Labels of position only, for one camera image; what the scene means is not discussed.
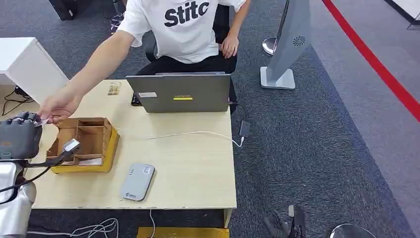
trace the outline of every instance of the laptop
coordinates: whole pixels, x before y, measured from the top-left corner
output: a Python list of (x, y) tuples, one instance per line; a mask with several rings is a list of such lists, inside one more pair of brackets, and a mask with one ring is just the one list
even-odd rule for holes
[(230, 74), (160, 73), (126, 78), (148, 113), (227, 111)]

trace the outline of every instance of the gray power bank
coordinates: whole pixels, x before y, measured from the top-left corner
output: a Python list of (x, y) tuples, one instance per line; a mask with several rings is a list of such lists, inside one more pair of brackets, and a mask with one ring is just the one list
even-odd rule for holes
[(121, 196), (134, 201), (145, 199), (154, 173), (152, 165), (132, 164), (121, 187)]

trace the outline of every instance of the wooden box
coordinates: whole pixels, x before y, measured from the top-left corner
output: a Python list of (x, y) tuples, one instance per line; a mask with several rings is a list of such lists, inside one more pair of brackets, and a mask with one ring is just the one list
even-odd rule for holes
[(108, 173), (111, 170), (119, 135), (106, 118), (70, 118), (57, 127), (57, 139), (48, 150), (47, 159), (59, 155), (63, 145), (72, 138), (80, 142), (80, 148), (71, 161), (52, 167), (54, 173)]

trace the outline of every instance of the charger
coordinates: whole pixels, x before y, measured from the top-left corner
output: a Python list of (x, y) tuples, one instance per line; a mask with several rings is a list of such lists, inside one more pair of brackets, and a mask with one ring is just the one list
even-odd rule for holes
[(239, 136), (247, 138), (250, 133), (251, 124), (245, 120), (241, 121), (241, 127), (239, 128)]

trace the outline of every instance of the black pants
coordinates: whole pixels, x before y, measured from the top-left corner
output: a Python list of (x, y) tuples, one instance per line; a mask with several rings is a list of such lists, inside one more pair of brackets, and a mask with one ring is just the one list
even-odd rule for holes
[[(137, 75), (154, 75), (156, 73), (176, 73), (176, 72), (226, 72), (232, 73), (236, 68), (237, 57), (225, 59), (221, 52), (217, 56), (210, 56), (198, 63), (182, 63), (171, 57), (162, 56), (152, 61), (142, 68)], [(229, 100), (237, 102), (235, 88), (230, 79)], [(236, 110), (236, 104), (230, 105), (230, 113)]]

